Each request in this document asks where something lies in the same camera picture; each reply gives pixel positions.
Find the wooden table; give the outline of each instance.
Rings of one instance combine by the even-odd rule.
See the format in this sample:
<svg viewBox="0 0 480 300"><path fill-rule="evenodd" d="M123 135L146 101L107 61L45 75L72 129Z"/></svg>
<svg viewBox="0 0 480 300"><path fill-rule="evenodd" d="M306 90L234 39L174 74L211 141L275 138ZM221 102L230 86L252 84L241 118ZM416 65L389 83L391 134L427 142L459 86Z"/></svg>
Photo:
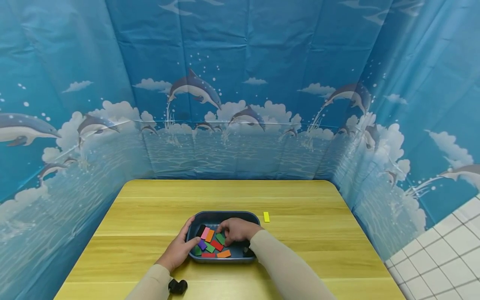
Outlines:
<svg viewBox="0 0 480 300"><path fill-rule="evenodd" d="M300 255L338 300L404 300L336 188L318 180L133 180L125 184L55 300L121 300L190 216L246 210ZM263 222L263 212L270 223ZM189 288L171 299L280 299L266 271L196 264L173 276Z"/></svg>

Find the purple block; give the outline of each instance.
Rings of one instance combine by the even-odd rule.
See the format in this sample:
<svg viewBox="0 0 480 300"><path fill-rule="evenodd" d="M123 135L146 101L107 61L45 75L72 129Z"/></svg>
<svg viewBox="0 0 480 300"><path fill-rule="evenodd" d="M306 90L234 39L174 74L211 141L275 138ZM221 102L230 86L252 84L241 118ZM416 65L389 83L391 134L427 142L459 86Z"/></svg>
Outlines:
<svg viewBox="0 0 480 300"><path fill-rule="evenodd" d="M200 247L200 249L205 250L207 248L207 245L205 244L205 242L203 240L200 240L200 242L198 243L198 247Z"/></svg>

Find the blue backdrop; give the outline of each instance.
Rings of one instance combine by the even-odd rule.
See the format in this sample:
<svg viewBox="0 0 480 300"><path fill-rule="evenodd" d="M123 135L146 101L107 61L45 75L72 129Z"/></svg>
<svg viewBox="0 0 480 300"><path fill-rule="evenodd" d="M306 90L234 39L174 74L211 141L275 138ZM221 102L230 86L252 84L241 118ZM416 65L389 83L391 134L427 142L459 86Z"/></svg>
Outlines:
<svg viewBox="0 0 480 300"><path fill-rule="evenodd" d="M478 193L473 0L0 0L0 298L136 178L325 179L382 259Z"/></svg>

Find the green block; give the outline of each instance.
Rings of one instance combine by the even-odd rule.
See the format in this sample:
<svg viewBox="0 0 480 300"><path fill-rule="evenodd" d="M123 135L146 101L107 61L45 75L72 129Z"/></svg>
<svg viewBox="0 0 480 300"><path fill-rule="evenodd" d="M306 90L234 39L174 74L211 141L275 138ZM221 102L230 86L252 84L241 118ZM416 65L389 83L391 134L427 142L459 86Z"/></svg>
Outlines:
<svg viewBox="0 0 480 300"><path fill-rule="evenodd" d="M195 246L195 248L193 249L193 254L194 254L195 256L200 256L200 255L202 255L202 249L200 249L200 247L198 247L198 245Z"/></svg>
<svg viewBox="0 0 480 300"><path fill-rule="evenodd" d="M213 251L215 251L215 247L210 245L210 243L205 242L205 245L207 245L208 252L213 253Z"/></svg>
<svg viewBox="0 0 480 300"><path fill-rule="evenodd" d="M225 238L221 233L217 233L215 237L220 244L225 245Z"/></svg>

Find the white tile wall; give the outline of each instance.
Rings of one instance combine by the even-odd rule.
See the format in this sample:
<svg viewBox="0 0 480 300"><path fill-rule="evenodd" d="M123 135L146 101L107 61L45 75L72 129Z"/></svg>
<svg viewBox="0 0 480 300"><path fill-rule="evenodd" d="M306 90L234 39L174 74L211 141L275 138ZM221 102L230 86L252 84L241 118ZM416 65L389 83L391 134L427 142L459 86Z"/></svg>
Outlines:
<svg viewBox="0 0 480 300"><path fill-rule="evenodd" d="M407 300L480 300L480 195L385 266Z"/></svg>

